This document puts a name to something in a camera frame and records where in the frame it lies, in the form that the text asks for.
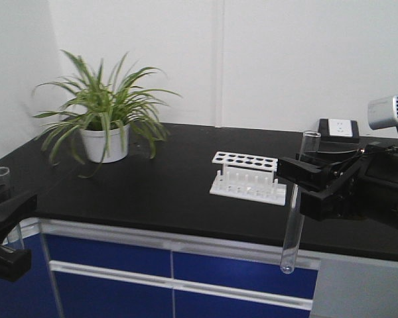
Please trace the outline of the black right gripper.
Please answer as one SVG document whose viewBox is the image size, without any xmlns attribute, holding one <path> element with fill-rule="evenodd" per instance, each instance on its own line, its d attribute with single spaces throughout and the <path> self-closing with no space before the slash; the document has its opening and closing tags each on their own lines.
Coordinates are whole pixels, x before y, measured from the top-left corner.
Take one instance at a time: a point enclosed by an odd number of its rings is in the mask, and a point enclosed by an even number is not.
<svg viewBox="0 0 398 318">
<path fill-rule="evenodd" d="M 304 188 L 300 213 L 315 221 L 372 219 L 398 229 L 398 149 L 369 146 L 340 189 L 324 189 L 330 170 L 282 157 L 277 175 Z"/>
</svg>

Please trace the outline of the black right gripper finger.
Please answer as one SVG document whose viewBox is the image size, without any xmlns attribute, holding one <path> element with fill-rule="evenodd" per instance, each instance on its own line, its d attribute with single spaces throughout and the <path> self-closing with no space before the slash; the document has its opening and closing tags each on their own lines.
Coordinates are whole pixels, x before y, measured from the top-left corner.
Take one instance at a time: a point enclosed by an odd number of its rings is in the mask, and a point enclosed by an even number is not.
<svg viewBox="0 0 398 318">
<path fill-rule="evenodd" d="M 0 185 L 0 243 L 23 219 L 34 215 L 37 194 L 24 191 L 13 195 L 11 189 Z"/>
</svg>

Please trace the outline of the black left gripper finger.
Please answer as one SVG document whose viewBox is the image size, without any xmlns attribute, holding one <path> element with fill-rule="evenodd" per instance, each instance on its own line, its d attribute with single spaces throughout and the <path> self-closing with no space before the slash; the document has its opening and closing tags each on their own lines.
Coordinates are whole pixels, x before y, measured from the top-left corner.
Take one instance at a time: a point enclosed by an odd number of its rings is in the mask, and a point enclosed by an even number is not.
<svg viewBox="0 0 398 318">
<path fill-rule="evenodd" d="M 31 269 L 31 264 L 31 250 L 14 249 L 0 244 L 0 279 L 16 282 Z"/>
</svg>

